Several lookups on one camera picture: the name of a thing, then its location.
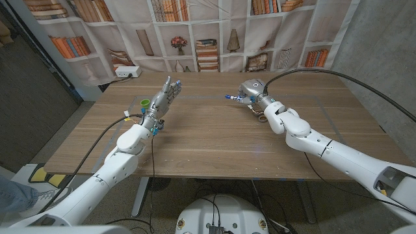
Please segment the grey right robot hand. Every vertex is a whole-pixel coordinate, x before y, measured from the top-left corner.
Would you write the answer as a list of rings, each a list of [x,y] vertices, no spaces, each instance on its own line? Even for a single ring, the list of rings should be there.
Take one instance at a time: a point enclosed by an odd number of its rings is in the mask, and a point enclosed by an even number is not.
[[[245,105],[256,104],[261,110],[266,109],[276,100],[266,95],[263,91],[265,82],[260,79],[250,79],[240,84],[238,89],[238,101]]]

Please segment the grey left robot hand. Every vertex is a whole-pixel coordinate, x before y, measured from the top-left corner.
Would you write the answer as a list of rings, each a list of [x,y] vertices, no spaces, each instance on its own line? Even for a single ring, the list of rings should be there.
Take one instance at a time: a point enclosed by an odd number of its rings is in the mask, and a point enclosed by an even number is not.
[[[157,122],[168,112],[170,105],[181,92],[181,81],[172,82],[168,76],[162,89],[154,95],[149,104],[149,109],[143,116],[142,126],[151,131]]]

